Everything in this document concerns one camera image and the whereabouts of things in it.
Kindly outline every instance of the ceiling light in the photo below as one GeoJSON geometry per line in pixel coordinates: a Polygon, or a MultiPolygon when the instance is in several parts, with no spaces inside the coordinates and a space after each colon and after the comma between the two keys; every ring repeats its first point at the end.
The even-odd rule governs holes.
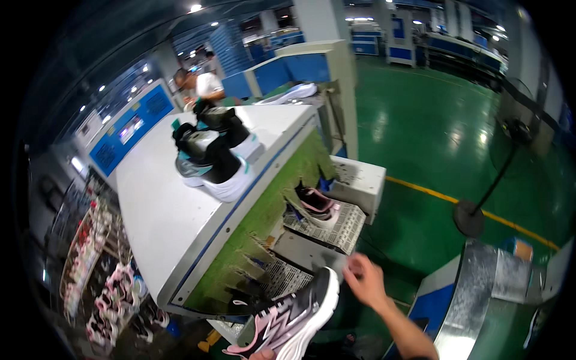
{"type": "Polygon", "coordinates": [[[76,169],[78,172],[82,172],[84,165],[82,165],[82,163],[76,156],[73,157],[72,160],[70,160],[70,163],[72,164],[74,169],[76,169]]]}

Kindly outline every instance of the display screen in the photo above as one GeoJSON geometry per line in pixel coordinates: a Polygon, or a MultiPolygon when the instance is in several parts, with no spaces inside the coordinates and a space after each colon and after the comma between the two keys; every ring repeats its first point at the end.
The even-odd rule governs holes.
{"type": "Polygon", "coordinates": [[[120,137],[120,142],[122,145],[126,144],[128,140],[134,135],[136,130],[144,125],[144,121],[138,115],[134,115],[132,119],[123,128],[118,131],[118,136],[120,137]]]}

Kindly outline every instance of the person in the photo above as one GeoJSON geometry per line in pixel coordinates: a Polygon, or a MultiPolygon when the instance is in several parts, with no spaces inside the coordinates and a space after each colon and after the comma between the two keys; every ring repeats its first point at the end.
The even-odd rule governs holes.
{"type": "MultiPolygon", "coordinates": [[[[432,340],[386,295],[384,274],[378,265],[366,255],[354,253],[348,257],[342,274],[356,298],[382,318],[403,359],[438,360],[432,340]]],[[[274,356],[272,350],[264,349],[252,354],[249,360],[273,360],[274,356]]]]}
{"type": "Polygon", "coordinates": [[[216,75],[216,77],[220,79],[221,74],[219,73],[218,70],[219,64],[218,60],[214,56],[214,53],[212,51],[206,51],[206,59],[208,59],[208,61],[206,62],[206,71],[209,73],[213,73],[214,75],[216,75]]]}
{"type": "Polygon", "coordinates": [[[174,74],[174,83],[184,96],[184,104],[196,102],[198,97],[209,100],[216,106],[221,106],[221,100],[226,97],[222,82],[213,73],[194,74],[184,69],[178,69],[174,74]]]}

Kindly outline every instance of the blue trim strip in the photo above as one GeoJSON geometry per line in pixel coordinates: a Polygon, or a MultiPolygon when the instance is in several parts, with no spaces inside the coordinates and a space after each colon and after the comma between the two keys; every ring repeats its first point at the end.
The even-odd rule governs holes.
{"type": "Polygon", "coordinates": [[[260,172],[260,174],[258,175],[258,177],[256,177],[254,179],[254,181],[252,182],[252,184],[250,185],[250,187],[242,194],[242,197],[240,197],[240,200],[238,200],[238,202],[234,205],[234,207],[232,208],[232,210],[230,211],[230,213],[228,215],[226,215],[226,218],[224,218],[224,221],[222,221],[222,223],[219,225],[219,227],[216,229],[216,232],[212,235],[212,237],[208,240],[208,243],[204,246],[204,248],[202,249],[202,251],[200,251],[200,254],[198,255],[198,257],[196,258],[196,260],[194,260],[194,263],[192,264],[192,266],[190,267],[190,269],[188,269],[188,271],[186,272],[186,275],[182,278],[182,280],[180,281],[180,283],[178,284],[178,287],[176,287],[176,290],[174,291],[174,293],[172,293],[172,297],[170,298],[170,302],[168,303],[168,305],[173,305],[173,306],[179,306],[181,308],[184,308],[183,306],[180,305],[176,305],[172,303],[172,300],[174,300],[174,298],[176,297],[176,294],[178,293],[178,291],[180,291],[180,289],[182,288],[182,286],[184,285],[184,282],[186,282],[186,280],[188,279],[188,277],[190,276],[190,274],[192,273],[192,271],[194,270],[194,268],[196,267],[196,265],[198,264],[198,262],[200,261],[200,258],[204,255],[204,253],[206,253],[206,251],[208,250],[208,248],[210,247],[210,245],[212,244],[212,241],[214,241],[214,239],[216,238],[216,236],[218,235],[218,233],[220,232],[220,230],[222,230],[222,228],[224,227],[224,224],[226,223],[226,221],[228,221],[228,219],[230,219],[230,217],[232,216],[232,214],[236,211],[236,209],[238,208],[238,206],[240,205],[240,203],[246,198],[246,196],[248,195],[248,193],[252,190],[252,188],[256,185],[256,183],[262,178],[262,176],[264,175],[264,173],[266,172],[266,170],[268,170],[268,168],[272,165],[272,163],[278,158],[278,156],[280,155],[281,152],[284,151],[284,149],[286,149],[286,147],[292,142],[292,140],[294,140],[294,138],[296,136],[298,136],[298,134],[300,133],[300,131],[302,131],[303,128],[306,127],[306,125],[308,125],[308,123],[310,122],[310,120],[314,117],[314,115],[312,115],[311,117],[308,118],[308,120],[306,120],[306,122],[300,127],[300,129],[298,129],[298,131],[296,131],[296,134],[294,134],[290,140],[288,140],[288,142],[282,146],[280,148],[280,150],[278,150],[278,152],[272,157],[272,159],[270,159],[270,161],[266,164],[266,166],[264,167],[264,169],[262,169],[262,172],[260,172]]]}

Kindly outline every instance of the pink and black sneaker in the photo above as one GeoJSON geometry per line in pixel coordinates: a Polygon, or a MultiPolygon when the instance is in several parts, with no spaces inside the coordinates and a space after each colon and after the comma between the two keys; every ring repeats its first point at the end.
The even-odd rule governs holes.
{"type": "Polygon", "coordinates": [[[254,316],[256,332],[250,344],[230,345],[222,352],[248,359],[272,349],[276,360],[300,360],[314,334],[332,317],[339,289],[336,272],[321,268],[304,288],[273,300],[254,316]]]}

